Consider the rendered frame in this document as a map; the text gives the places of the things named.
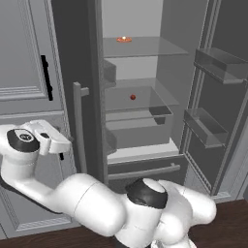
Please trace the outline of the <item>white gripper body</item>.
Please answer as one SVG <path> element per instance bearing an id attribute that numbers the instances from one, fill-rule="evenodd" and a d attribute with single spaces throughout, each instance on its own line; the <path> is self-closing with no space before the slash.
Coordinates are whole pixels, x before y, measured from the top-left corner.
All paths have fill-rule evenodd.
<path id="1" fill-rule="evenodd" d="M 71 142 L 65 138 L 58 130 L 53 127 L 46 128 L 48 135 L 46 142 L 46 152 L 50 154 L 59 154 L 68 152 Z"/>

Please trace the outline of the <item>glass fridge shelf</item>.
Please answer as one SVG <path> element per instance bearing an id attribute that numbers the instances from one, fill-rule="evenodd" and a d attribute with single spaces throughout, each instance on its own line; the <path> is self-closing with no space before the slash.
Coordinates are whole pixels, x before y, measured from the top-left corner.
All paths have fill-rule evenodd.
<path id="1" fill-rule="evenodd" d="M 162 37 L 134 37 L 130 43 L 103 38 L 103 49 L 105 58 L 187 54 L 186 50 Z"/>
<path id="2" fill-rule="evenodd" d="M 160 106 L 176 106 L 178 102 L 169 91 L 159 93 L 152 86 L 110 88 L 105 91 L 106 111 L 146 109 Z"/>

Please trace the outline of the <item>grey fridge left door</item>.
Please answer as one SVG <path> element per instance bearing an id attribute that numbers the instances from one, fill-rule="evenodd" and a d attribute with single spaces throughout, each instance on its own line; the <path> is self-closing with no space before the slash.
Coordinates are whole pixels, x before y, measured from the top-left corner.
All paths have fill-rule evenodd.
<path id="1" fill-rule="evenodd" d="M 81 99 L 87 173 L 108 181 L 105 130 L 105 90 L 100 0 L 51 0 L 59 61 L 75 166 L 82 172 L 78 156 L 73 83 L 89 88 Z"/>

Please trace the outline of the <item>grey fridge door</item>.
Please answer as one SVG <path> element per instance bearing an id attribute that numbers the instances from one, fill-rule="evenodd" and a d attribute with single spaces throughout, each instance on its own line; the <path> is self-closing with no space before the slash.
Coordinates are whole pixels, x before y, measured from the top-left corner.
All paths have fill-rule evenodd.
<path id="1" fill-rule="evenodd" d="M 73 83 L 89 88 L 81 99 L 87 173 L 108 181 L 105 130 L 105 90 L 100 0 L 51 0 L 59 61 L 75 166 L 82 172 L 78 156 Z"/>
<path id="2" fill-rule="evenodd" d="M 248 0 L 208 1 L 197 49 L 211 47 L 248 61 Z M 186 109 L 198 108 L 205 109 L 228 132 L 226 145 L 206 148 L 184 122 L 180 150 L 189 162 L 187 175 L 194 178 L 193 185 L 217 196 L 248 117 L 248 79 L 223 84 L 195 66 Z"/>

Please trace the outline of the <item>grey fridge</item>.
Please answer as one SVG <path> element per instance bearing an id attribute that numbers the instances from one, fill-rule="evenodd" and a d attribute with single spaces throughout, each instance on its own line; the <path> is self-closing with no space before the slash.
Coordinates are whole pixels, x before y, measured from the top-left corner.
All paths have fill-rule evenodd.
<path id="1" fill-rule="evenodd" d="M 105 97 L 107 169 L 112 164 L 184 155 L 180 150 L 184 111 L 190 99 L 195 51 L 200 46 L 208 1 L 100 0 L 102 45 L 103 38 L 162 37 L 187 51 L 182 55 L 105 58 L 103 49 L 105 91 L 152 86 L 159 93 L 169 91 L 178 102 L 176 106 L 167 106 L 173 113 L 169 143 L 118 148 L 117 139 L 106 124 L 106 114 L 116 111 L 106 111 Z M 212 196 L 218 202 L 234 199 L 242 185 L 238 147 L 221 186 L 222 192 Z M 193 185 L 194 178 L 187 175 L 188 170 L 189 162 L 183 185 L 206 193 L 203 188 Z"/>

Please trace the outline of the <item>grey fridge right door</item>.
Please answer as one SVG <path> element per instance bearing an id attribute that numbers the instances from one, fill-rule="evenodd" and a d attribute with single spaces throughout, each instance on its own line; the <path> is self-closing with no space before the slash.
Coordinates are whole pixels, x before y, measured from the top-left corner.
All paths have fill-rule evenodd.
<path id="1" fill-rule="evenodd" d="M 248 61 L 248 0 L 208 1 L 197 49 L 211 47 Z M 187 175 L 194 178 L 193 185 L 217 196 L 248 117 L 248 79 L 223 84 L 195 66 L 186 109 L 198 108 L 205 109 L 228 132 L 226 145 L 206 148 L 184 122 L 180 150 L 189 162 Z"/>

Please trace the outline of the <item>clear crisper drawer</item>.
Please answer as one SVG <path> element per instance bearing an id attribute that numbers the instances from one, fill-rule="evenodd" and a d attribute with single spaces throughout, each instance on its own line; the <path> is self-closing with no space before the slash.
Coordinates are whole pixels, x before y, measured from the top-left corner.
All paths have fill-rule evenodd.
<path id="1" fill-rule="evenodd" d="M 118 148 L 164 144 L 170 142 L 173 113 L 167 106 L 109 112 L 106 124 Z"/>

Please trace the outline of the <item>grey freezer drawer front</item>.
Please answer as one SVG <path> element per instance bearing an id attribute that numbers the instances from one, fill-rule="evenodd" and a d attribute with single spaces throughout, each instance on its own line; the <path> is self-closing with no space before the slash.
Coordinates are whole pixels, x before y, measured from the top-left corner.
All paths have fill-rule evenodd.
<path id="1" fill-rule="evenodd" d="M 114 192 L 123 194 L 125 193 L 125 187 L 128 184 L 131 184 L 138 178 L 142 178 L 142 177 L 152 178 L 155 180 L 159 180 L 159 179 L 168 180 L 177 183 L 179 185 L 183 185 L 186 176 L 186 171 L 188 169 L 188 161 L 184 155 L 112 164 L 108 166 L 108 175 L 115 173 L 123 173 L 123 172 L 148 171 L 153 169 L 161 169 L 161 168 L 169 167 L 171 163 L 180 165 L 180 170 L 172 171 L 172 172 L 164 172 L 159 174 L 151 174 L 148 176 L 139 176 L 134 178 L 108 180 L 108 186 Z"/>

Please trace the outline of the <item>clear door bin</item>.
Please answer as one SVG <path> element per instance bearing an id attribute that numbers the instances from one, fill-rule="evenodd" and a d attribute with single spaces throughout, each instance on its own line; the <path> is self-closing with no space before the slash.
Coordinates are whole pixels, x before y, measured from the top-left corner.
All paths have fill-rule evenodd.
<path id="1" fill-rule="evenodd" d="M 184 122 L 206 148 L 226 145 L 228 132 L 204 108 L 186 109 Z"/>
<path id="2" fill-rule="evenodd" d="M 216 47 L 197 49 L 194 65 L 223 84 L 242 83 L 248 79 L 248 61 Z"/>

